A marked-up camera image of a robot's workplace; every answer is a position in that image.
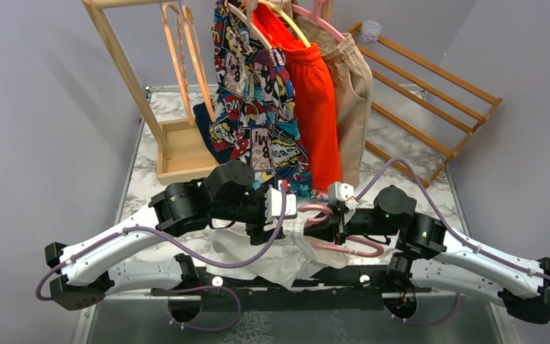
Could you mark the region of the white shorts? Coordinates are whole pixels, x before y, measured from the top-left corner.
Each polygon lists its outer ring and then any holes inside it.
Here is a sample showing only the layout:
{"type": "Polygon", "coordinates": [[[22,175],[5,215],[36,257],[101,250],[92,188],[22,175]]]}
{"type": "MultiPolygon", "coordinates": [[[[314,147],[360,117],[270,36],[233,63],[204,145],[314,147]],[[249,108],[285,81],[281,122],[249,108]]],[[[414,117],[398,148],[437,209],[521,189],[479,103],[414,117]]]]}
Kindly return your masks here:
{"type": "MultiPolygon", "coordinates": [[[[326,267],[341,269],[349,264],[346,254],[313,248],[304,238],[302,218],[284,221],[283,239],[277,239],[269,250],[255,262],[236,269],[207,266],[207,272],[240,280],[262,277],[265,280],[290,288],[295,280],[307,280],[326,267]]],[[[209,259],[225,264],[246,261],[257,254],[262,246],[251,246],[244,224],[212,232],[209,259]]]]}

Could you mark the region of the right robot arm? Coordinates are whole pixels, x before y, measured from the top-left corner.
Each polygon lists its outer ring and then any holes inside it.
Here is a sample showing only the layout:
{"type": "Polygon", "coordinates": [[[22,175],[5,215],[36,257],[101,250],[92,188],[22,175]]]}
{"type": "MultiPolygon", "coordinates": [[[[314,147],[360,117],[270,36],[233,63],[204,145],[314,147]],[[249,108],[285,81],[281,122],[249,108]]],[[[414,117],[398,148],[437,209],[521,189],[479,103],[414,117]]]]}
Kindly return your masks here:
{"type": "Polygon", "coordinates": [[[504,307],[524,322],[550,321],[550,258],[523,259],[482,244],[441,220],[415,210],[417,201],[396,186],[382,189],[373,206],[358,208],[338,183],[322,215],[309,219],[309,237],[342,245],[351,239],[386,238],[395,252],[378,287],[397,292],[385,308],[399,319],[412,317],[415,292],[441,289],[473,295],[504,307]]]}

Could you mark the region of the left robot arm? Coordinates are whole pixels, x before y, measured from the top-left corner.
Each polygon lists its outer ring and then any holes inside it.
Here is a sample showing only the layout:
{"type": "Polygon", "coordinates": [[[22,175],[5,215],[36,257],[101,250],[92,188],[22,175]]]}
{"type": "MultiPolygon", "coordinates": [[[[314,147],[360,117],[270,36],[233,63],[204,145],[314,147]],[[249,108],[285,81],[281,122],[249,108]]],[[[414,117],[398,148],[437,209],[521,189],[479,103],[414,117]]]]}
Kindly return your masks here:
{"type": "Polygon", "coordinates": [[[252,168],[241,161],[216,166],[208,176],[168,185],[136,213],[79,244],[45,247],[49,272],[39,282],[66,310],[81,310],[118,292],[174,289],[188,294],[198,285],[194,266],[201,255],[180,237],[210,229],[213,221],[244,224],[250,243],[265,254],[281,234],[296,199],[286,181],[254,187],[252,168]]]}

